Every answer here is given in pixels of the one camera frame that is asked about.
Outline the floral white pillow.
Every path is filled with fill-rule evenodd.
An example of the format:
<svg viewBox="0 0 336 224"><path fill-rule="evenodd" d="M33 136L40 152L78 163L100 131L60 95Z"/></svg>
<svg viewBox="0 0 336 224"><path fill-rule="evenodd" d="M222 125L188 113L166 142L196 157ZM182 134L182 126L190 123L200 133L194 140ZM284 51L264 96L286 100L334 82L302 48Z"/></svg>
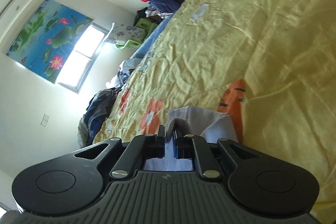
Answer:
<svg viewBox="0 0 336 224"><path fill-rule="evenodd" d="M104 42L124 46L129 39L143 41L146 31L143 28L122 23L112 23Z"/></svg>

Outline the window with bright light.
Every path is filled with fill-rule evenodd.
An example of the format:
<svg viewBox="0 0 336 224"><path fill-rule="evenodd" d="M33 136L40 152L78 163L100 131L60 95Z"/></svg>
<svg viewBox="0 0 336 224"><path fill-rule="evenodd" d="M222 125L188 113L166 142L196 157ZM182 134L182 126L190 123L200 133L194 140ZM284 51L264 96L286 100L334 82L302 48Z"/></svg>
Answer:
<svg viewBox="0 0 336 224"><path fill-rule="evenodd" d="M77 41L56 83L78 94L100 54L106 34L106 29L91 24Z"/></svg>

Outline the yellow carrot print quilt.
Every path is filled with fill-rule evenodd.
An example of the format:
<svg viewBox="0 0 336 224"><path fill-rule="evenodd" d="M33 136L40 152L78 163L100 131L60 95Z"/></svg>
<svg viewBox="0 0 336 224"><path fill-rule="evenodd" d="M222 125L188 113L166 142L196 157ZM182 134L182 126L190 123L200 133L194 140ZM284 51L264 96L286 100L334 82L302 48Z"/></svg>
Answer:
<svg viewBox="0 0 336 224"><path fill-rule="evenodd" d="M119 94L94 141L130 141L189 105L224 110L244 83L243 143L319 183L335 222L335 0L186 0Z"/></svg>

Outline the lotus pond poster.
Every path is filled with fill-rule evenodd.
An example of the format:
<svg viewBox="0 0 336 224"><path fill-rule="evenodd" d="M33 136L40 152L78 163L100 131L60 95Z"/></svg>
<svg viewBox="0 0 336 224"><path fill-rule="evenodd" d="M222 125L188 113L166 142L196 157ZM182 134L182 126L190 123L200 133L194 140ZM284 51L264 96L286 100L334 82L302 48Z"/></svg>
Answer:
<svg viewBox="0 0 336 224"><path fill-rule="evenodd" d="M19 31L6 55L51 83L93 19L45 0Z"/></svg>

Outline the white wall switch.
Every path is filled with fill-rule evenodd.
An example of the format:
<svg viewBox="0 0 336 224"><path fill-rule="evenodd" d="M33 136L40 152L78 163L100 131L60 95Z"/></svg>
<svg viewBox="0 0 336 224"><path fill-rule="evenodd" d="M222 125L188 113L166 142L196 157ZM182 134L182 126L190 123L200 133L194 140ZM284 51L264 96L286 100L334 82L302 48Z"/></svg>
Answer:
<svg viewBox="0 0 336 224"><path fill-rule="evenodd" d="M49 120L50 120L50 116L48 114L44 114L43 118L42 118L42 121L41 121L41 125L43 127L47 127L47 125L49 123Z"/></svg>

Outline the light lavender lace garment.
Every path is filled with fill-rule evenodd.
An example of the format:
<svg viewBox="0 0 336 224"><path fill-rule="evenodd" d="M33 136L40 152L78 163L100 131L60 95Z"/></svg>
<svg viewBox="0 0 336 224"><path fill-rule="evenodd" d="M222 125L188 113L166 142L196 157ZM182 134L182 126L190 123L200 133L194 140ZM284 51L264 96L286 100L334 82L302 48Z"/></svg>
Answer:
<svg viewBox="0 0 336 224"><path fill-rule="evenodd" d="M184 134L202 136L209 143L216 143L220 138L238 141L238 136L230 116L226 113L186 106L169 110L166 122L165 157L153 158L145 162L144 170L161 172L192 171L190 159L177 159L174 156L173 128L178 126Z"/></svg>

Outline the folded dark clothes stack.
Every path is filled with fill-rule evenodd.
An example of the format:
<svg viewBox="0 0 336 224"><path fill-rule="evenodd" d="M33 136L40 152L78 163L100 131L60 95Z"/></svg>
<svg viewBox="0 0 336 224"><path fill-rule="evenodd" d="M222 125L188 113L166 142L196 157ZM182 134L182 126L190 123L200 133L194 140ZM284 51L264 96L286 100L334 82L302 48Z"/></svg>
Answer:
<svg viewBox="0 0 336 224"><path fill-rule="evenodd" d="M103 122L109 116L121 88L100 90L90 100L86 112L79 120L77 128L77 142L80 148L93 143Z"/></svg>

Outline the green plastic stool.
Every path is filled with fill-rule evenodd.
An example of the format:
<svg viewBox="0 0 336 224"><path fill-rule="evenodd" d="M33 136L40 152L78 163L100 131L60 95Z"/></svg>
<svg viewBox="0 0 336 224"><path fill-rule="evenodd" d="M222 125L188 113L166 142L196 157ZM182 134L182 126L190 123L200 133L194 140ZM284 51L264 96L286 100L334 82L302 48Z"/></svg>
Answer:
<svg viewBox="0 0 336 224"><path fill-rule="evenodd" d="M121 27L117 31L114 46L117 50L123 50L124 48L137 50L157 26L156 23L141 18L135 26Z"/></svg>

